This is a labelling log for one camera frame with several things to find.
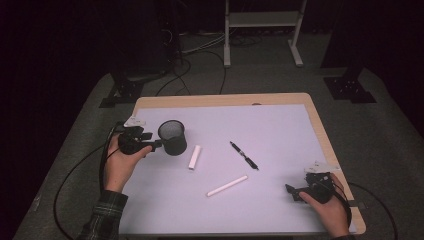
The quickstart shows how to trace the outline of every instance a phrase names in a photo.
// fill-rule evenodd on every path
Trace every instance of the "plaid sleeve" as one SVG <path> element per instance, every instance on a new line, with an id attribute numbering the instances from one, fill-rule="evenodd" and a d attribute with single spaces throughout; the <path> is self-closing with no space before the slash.
<path id="1" fill-rule="evenodd" d="M 84 225 L 77 240 L 118 239 L 119 222 L 127 200 L 128 196 L 124 194 L 103 191 L 93 208 L 90 221 Z"/>

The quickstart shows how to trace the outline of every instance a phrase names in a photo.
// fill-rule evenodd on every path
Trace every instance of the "white chalk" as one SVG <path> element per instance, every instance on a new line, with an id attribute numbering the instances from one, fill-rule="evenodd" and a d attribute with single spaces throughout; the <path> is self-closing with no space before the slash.
<path id="1" fill-rule="evenodd" d="M 200 147 L 199 145 L 196 145 L 196 147 L 194 147 L 193 155 L 191 155 L 191 160 L 190 164 L 188 165 L 188 169 L 194 170 L 194 166 L 196 166 L 197 158 L 199 157 L 201 149 L 202 147 Z"/>
<path id="2" fill-rule="evenodd" d="M 217 189 L 215 189 L 215 190 L 212 190 L 212 191 L 210 191 L 210 192 L 206 193 L 206 196 L 210 197 L 210 196 L 212 196 L 212 195 L 214 195 L 214 194 L 216 194 L 216 193 L 219 193 L 219 192 L 221 192 L 222 190 L 225 190 L 225 189 L 227 189 L 227 188 L 229 188 L 229 187 L 231 187 L 231 186 L 234 186 L 234 185 L 236 185 L 237 183 L 242 182 L 242 181 L 244 181 L 244 180 L 246 180 L 246 179 L 247 179 L 247 175 L 244 175 L 244 176 L 243 176 L 243 177 L 241 177 L 241 178 L 238 178 L 238 179 L 236 179 L 236 180 L 234 180 L 234 181 L 232 181 L 232 182 L 230 182 L 230 183 L 225 184 L 225 185 L 224 185 L 224 186 L 222 186 L 222 187 L 219 187 L 219 188 L 217 188 Z"/>

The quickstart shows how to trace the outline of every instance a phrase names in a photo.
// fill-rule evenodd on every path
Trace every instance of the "metal stand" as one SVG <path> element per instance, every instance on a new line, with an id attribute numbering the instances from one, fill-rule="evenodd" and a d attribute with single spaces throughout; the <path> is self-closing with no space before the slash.
<path id="1" fill-rule="evenodd" d="M 230 57 L 230 28 L 231 27 L 279 27 L 294 26 L 293 39 L 289 40 L 290 51 L 292 52 L 297 67 L 303 67 L 296 44 L 299 37 L 300 27 L 306 8 L 307 0 L 302 1 L 299 11 L 285 12 L 241 12 L 230 13 L 229 0 L 225 1 L 225 43 L 224 43 L 224 66 L 231 66 Z"/>

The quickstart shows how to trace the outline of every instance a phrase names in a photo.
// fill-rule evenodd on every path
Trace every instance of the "whiteboard surface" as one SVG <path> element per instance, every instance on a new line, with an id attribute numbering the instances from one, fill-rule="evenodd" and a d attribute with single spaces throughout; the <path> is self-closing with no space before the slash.
<path id="1" fill-rule="evenodd" d="M 325 232 L 305 203 L 294 202 L 285 184 L 306 187 L 304 168 L 326 162 L 303 104 L 146 108 L 137 116 L 145 132 L 175 119 L 185 126 L 187 150 L 169 156 L 157 148 L 136 166 L 123 193 L 129 196 L 120 234 L 308 234 Z M 250 168 L 233 141 L 259 167 Z M 195 170 L 188 165 L 202 151 Z M 248 179 L 211 197 L 234 179 Z M 351 232 L 356 228 L 352 223 Z"/>

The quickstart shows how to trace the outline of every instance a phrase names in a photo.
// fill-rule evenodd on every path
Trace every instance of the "pen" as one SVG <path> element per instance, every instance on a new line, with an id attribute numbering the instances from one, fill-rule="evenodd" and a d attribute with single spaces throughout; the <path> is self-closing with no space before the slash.
<path id="1" fill-rule="evenodd" d="M 244 152 L 239 148 L 239 147 L 237 147 L 237 145 L 235 145 L 233 142 L 230 142 L 231 143 L 231 146 L 233 146 L 233 148 L 238 152 L 238 153 L 240 153 L 240 155 L 242 155 L 243 157 L 244 157 L 244 160 L 246 160 L 246 162 L 253 168 L 253 169 L 256 169 L 256 170 L 259 170 L 259 168 L 258 168 L 258 166 L 252 161 L 252 159 L 250 159 L 248 156 L 246 156 L 245 154 L 244 154 Z"/>

